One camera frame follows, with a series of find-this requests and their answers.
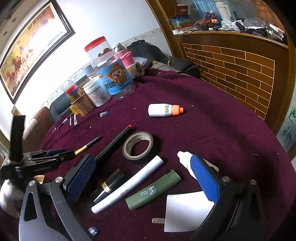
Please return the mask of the black leather sofa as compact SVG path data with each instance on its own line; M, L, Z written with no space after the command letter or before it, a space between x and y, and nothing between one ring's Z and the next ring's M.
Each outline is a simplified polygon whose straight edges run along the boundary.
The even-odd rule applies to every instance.
M50 113L55 123L70 111L70 105L71 101L65 93L51 103Z

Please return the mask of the large white charger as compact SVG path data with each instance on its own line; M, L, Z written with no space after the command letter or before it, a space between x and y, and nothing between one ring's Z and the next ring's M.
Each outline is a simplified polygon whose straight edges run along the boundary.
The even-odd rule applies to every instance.
M164 232L191 232L197 230L215 203L203 191L168 195L166 216L153 218L153 224L164 225Z

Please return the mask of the brown label jar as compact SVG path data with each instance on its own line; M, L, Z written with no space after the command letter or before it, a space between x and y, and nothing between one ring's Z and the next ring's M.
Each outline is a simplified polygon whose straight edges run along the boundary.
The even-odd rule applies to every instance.
M82 117L85 117L95 109L94 103L87 95L82 95L74 103L75 109Z

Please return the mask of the white deli marker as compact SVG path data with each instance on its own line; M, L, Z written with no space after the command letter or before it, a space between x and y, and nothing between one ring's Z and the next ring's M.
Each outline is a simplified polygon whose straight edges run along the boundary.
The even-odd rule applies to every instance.
M163 160L159 156L155 156L150 162L148 162L143 168L141 168L135 175L123 183L114 192L109 194L102 201L92 206L91 211L94 214L98 214L104 209L108 208L119 199L128 194L138 184L140 184L145 178L147 178L152 172L154 172L159 166L163 164Z

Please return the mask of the black yellow pen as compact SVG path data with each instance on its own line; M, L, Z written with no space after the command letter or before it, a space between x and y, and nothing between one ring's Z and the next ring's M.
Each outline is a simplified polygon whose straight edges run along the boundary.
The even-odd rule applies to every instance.
M91 140L90 142L88 142L86 145L84 145L80 149L76 150L75 151L75 156L78 156L79 154L81 154L85 150L91 148L94 144L96 144L97 142L99 142L101 139L102 139L102 136L98 136L98 137L94 138L93 140Z

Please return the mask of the white bottle orange cap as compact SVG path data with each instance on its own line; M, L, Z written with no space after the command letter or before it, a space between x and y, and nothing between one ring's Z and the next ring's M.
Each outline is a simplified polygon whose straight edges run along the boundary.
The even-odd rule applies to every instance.
M167 103L150 104L148 114L151 117L168 117L179 116L184 113L184 109L179 105L171 105Z

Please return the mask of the black gold lipstick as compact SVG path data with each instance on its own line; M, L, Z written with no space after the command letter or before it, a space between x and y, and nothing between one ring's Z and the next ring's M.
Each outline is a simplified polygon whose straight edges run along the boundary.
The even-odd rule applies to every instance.
M99 187L91 194L94 204L99 203L109 196L117 188L119 188L126 180L125 174L117 169L109 178L107 178Z

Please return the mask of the white plastic jar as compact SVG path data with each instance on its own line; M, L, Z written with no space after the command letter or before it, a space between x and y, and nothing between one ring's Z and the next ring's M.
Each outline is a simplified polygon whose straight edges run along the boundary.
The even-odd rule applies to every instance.
M99 78L88 81L83 90L96 107L105 105L111 99L111 95Z

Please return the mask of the green lighter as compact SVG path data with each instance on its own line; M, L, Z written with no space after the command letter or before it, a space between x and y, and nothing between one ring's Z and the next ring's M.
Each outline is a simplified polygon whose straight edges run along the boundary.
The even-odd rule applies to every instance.
M181 181L180 176L171 170L137 193L126 198L125 202L130 210L135 210L151 202Z

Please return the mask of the small blue battery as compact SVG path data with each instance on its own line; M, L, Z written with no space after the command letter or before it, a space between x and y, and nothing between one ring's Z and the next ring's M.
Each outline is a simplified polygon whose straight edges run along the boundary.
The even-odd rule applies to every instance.
M109 114L109 112L108 112L108 111L104 111L104 112L100 113L99 116L100 116L100 117L103 117L103 116L105 116L105 115L107 115L107 114Z

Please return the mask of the black marker red cap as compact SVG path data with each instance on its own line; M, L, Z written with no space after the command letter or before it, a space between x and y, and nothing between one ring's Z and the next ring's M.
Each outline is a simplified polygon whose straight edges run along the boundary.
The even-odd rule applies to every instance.
M119 133L96 157L95 161L103 161L113 153L126 141L134 131L134 126L128 125L121 133Z

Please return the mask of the white squeeze bottle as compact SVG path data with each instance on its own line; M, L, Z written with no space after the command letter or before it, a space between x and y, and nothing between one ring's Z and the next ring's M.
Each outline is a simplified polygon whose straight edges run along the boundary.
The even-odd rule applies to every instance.
M197 180L197 177L191 167L191 157L194 156L192 153L186 151L178 151L177 156L179 158L180 163L188 170L189 174ZM207 163L207 165L216 171L217 177L220 179L221 176L219 175L219 168L217 166L215 166L214 164L210 163L208 160L206 160L205 158L202 158L203 161L205 163Z

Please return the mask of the red lid clear jar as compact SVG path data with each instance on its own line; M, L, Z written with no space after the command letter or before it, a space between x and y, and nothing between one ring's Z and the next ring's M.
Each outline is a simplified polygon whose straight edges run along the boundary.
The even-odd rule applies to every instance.
M99 37L84 47L85 52L90 59L96 60L97 58L111 52L113 49L104 36Z

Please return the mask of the cardboard tray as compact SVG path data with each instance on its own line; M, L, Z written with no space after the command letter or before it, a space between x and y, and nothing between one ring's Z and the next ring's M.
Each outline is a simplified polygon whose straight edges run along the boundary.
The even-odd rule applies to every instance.
M45 176L44 175L37 175L34 177L35 181L38 182L39 184L43 184L44 180L45 180Z

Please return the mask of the wooden brick pattern counter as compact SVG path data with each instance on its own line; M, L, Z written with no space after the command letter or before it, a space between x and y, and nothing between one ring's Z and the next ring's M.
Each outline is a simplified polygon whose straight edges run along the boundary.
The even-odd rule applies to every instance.
M201 78L257 114L274 134L284 122L291 96L286 44L233 32L177 35L183 55L201 69Z

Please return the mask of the clear jar blue label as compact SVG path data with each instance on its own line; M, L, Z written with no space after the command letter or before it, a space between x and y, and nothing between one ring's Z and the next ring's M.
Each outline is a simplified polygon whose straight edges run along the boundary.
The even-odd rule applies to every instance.
M112 97L124 98L135 90L133 79L114 51L93 60L91 66Z

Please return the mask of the black electrical tape roll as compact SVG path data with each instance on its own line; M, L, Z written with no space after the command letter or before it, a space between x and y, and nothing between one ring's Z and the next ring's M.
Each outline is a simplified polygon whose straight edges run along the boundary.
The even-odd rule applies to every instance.
M136 132L122 147L123 156L131 162L145 163L154 157L154 139L148 132Z

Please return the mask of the framed horse painting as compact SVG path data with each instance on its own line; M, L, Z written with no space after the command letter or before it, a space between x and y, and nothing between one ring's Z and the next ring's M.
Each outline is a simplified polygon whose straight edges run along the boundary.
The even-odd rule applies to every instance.
M74 33L57 1L47 1L29 18L1 58L1 83L13 104L39 66Z

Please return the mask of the maroon tablecloth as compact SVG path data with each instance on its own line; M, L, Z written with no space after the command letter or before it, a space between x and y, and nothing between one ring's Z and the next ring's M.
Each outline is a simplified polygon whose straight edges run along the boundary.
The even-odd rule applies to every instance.
M179 116L151 117L150 104L179 105ZM138 78L136 90L111 99L76 126L57 122L40 149L75 150L97 136L102 140L87 152L98 155L128 125L154 137L154 149L164 163L138 189L175 170L181 182L169 194L200 190L180 164L178 151L198 154L231 179L257 181L264 204L270 240L295 240L295 170L266 123L243 103L203 80L173 71L149 70Z

